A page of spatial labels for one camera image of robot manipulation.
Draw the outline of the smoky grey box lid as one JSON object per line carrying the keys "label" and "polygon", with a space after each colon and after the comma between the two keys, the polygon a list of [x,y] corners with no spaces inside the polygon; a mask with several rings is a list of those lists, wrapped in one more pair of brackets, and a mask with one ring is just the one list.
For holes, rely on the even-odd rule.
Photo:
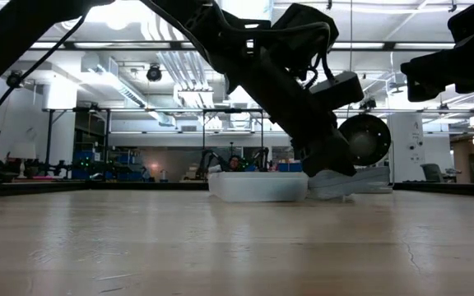
{"label": "smoky grey box lid", "polygon": [[389,174],[389,167],[357,169],[352,177],[324,170],[309,179],[308,198],[325,201],[357,193],[388,192]]}

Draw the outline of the grey office chair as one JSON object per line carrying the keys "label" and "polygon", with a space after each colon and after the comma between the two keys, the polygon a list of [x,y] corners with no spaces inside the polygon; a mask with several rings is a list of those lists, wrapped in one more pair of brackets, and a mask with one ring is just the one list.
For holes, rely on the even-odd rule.
{"label": "grey office chair", "polygon": [[437,164],[422,164],[421,168],[425,175],[426,182],[444,183],[444,176]]}

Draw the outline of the cylindrical spot lamp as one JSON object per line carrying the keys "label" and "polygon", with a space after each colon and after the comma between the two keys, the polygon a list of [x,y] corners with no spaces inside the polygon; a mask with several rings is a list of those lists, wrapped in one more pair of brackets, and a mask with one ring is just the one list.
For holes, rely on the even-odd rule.
{"label": "cylindrical spot lamp", "polygon": [[380,118],[362,113],[348,118],[339,131],[349,144],[351,162],[355,166],[378,163],[388,153],[391,132]]}

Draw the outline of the black ceiling spotlight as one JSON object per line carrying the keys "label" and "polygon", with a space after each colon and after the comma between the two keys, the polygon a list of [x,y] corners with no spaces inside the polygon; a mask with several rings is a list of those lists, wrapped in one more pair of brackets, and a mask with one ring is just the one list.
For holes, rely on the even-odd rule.
{"label": "black ceiling spotlight", "polygon": [[11,70],[10,74],[6,80],[7,85],[10,88],[21,88],[22,87],[22,71],[19,70]]}
{"label": "black ceiling spotlight", "polygon": [[150,82],[158,82],[162,78],[160,64],[152,63],[146,72],[146,78]]}

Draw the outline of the black overhead light bar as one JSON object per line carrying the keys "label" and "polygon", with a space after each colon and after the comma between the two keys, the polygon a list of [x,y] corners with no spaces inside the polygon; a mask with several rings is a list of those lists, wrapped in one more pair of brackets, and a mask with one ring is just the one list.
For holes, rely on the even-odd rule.
{"label": "black overhead light bar", "polygon": [[[454,43],[435,42],[336,42],[332,51],[356,52],[435,52],[452,49]],[[193,51],[197,48],[189,41],[66,41],[59,50],[62,51]]]}

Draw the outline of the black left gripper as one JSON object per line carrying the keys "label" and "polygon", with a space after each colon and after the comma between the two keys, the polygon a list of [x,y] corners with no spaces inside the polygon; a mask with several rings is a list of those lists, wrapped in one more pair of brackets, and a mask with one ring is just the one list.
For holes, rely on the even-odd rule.
{"label": "black left gripper", "polygon": [[274,24],[237,27],[227,19],[224,36],[239,47],[231,87],[242,87],[290,135],[309,177],[325,169],[354,176],[350,146],[338,131],[334,110],[363,99],[354,72],[335,74],[328,53],[339,30],[334,20],[309,6],[291,6]]}

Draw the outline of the clear plastic supply box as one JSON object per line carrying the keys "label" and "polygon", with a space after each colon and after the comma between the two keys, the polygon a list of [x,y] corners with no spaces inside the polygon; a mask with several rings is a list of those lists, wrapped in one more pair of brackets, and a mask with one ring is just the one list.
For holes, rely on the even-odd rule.
{"label": "clear plastic supply box", "polygon": [[304,173],[219,172],[208,176],[209,192],[226,202],[301,201],[309,178]]}

